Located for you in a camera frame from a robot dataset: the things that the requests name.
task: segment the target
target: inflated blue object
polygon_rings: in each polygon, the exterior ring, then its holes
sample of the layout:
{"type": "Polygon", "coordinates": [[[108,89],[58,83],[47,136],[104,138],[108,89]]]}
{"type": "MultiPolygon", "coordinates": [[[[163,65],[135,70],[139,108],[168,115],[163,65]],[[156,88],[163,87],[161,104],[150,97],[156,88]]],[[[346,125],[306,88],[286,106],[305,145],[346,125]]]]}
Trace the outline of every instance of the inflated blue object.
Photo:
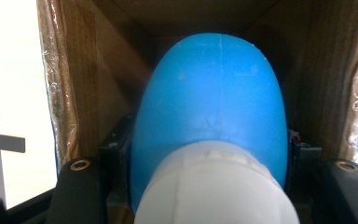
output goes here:
{"type": "Polygon", "coordinates": [[[192,35],[158,64],[134,128],[135,212],[160,162],[179,147],[202,140],[248,150],[284,185],[287,138],[281,91],[266,57],[243,39],[192,35]]]}

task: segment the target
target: cardboard wall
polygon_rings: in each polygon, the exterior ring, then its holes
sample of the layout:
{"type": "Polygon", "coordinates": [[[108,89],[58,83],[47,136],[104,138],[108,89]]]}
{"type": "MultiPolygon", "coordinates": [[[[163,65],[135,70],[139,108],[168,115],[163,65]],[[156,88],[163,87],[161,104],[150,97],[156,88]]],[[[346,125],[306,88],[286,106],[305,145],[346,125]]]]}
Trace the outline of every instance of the cardboard wall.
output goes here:
{"type": "Polygon", "coordinates": [[[96,156],[116,122],[136,110],[152,72],[151,36],[110,1],[62,1],[79,150],[96,156]]]}
{"type": "Polygon", "coordinates": [[[358,1],[312,1],[300,65],[296,126],[324,148],[324,157],[353,159],[348,127],[358,66],[358,1]]]}

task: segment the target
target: cardboard box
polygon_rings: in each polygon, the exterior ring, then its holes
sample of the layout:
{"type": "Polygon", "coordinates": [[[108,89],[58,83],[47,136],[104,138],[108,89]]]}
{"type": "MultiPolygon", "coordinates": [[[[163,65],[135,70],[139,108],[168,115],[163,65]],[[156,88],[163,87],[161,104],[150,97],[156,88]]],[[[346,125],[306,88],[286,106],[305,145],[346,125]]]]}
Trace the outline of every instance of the cardboard box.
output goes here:
{"type": "Polygon", "coordinates": [[[288,123],[323,147],[324,158],[353,155],[348,139],[358,116],[351,110],[358,1],[39,0],[38,5],[44,48],[60,55],[60,85],[72,103],[56,108],[64,113],[62,162],[95,156],[117,121],[136,111],[164,53],[185,36],[205,32],[254,43],[280,82],[288,123]]]}

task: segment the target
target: white nozzle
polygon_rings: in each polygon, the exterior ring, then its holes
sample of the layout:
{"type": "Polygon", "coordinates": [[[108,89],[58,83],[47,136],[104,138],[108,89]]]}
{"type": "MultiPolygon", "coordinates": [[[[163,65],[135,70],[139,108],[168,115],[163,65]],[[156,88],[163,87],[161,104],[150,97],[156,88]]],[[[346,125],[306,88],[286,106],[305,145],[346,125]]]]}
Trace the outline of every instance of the white nozzle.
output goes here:
{"type": "Polygon", "coordinates": [[[299,223],[269,170],[235,145],[182,147],[154,173],[135,223],[299,223]]]}

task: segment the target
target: black plastic mount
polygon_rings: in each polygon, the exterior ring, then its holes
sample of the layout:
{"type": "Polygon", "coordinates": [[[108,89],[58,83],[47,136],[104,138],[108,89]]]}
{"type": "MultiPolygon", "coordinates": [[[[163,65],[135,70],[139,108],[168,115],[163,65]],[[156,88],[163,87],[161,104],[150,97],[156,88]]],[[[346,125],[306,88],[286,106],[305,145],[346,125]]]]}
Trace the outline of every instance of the black plastic mount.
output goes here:
{"type": "Polygon", "coordinates": [[[124,116],[99,147],[99,160],[107,171],[108,206],[130,207],[130,153],[134,118],[124,116]]]}
{"type": "Polygon", "coordinates": [[[53,192],[51,189],[9,210],[0,200],[0,224],[45,223],[53,192]]]}
{"type": "Polygon", "coordinates": [[[311,174],[314,223],[358,223],[358,164],[320,163],[311,174]]]}
{"type": "Polygon", "coordinates": [[[47,224],[107,222],[105,171],[93,158],[67,162],[60,171],[47,224]]]}

